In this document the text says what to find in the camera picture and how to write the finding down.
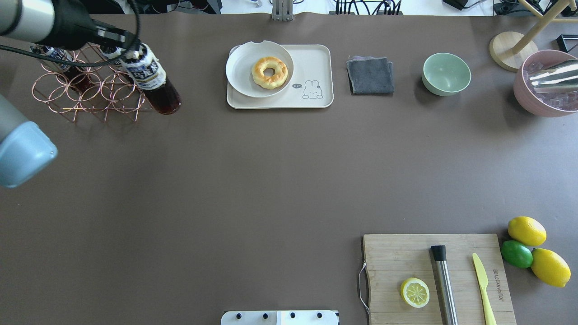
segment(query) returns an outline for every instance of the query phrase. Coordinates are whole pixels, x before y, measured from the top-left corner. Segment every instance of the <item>halved lemon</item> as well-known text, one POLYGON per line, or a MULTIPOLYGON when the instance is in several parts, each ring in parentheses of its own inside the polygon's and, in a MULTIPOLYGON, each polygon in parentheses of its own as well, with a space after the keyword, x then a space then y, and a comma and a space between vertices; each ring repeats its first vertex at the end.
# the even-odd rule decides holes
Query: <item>halved lemon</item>
POLYGON ((418 278, 409 278, 401 284, 401 296, 412 307, 424 307, 429 302, 428 285, 418 278))

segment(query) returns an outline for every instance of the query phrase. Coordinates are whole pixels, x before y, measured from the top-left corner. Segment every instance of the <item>white tray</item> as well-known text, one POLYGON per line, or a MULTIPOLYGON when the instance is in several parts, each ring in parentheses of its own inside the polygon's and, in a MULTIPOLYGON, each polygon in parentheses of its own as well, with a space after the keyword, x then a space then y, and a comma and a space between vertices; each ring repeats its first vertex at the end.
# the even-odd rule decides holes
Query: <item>white tray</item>
POLYGON ((278 94, 253 98, 227 82, 227 102, 235 109, 326 108, 333 103, 331 54, 323 45, 282 45, 293 58, 291 84, 278 94))

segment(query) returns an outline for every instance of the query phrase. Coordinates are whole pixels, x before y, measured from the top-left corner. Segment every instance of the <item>robotic arm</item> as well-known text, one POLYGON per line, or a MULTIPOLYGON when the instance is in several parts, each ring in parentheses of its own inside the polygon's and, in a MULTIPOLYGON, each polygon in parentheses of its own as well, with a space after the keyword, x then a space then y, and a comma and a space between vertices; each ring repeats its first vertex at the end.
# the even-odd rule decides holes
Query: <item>robotic arm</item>
POLYGON ((91 19, 78 0, 0 0, 0 36, 66 50, 139 46, 134 34, 91 19))
MULTIPOLYGON (((78 0, 0 0, 0 36, 67 50, 87 42, 125 50, 140 46, 134 34, 91 19, 78 0)), ((21 185, 57 153, 38 125, 0 95, 0 185, 21 185)))

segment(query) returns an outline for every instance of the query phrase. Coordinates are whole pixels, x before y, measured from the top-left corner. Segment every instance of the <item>donut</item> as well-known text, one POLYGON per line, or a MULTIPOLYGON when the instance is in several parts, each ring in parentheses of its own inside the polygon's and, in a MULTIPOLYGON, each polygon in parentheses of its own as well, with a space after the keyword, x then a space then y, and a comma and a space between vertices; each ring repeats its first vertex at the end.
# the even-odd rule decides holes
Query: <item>donut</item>
POLYGON ((259 86, 265 89, 275 89, 281 87, 285 80, 287 80, 289 71, 285 63, 280 59, 276 57, 264 57, 255 63, 251 74, 253 75, 253 80, 259 86), (274 69, 275 74, 265 76, 263 72, 265 72, 266 69, 274 69))

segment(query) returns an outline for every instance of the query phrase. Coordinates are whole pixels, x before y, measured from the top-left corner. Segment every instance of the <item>rabbit illustration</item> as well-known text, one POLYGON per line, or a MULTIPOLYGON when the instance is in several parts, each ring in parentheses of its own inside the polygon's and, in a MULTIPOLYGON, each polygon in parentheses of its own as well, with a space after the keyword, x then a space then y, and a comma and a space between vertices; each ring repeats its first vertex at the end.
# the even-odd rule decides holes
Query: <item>rabbit illustration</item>
POLYGON ((305 88, 303 89, 303 99, 317 99, 323 98, 319 81, 307 80, 305 81, 305 88))

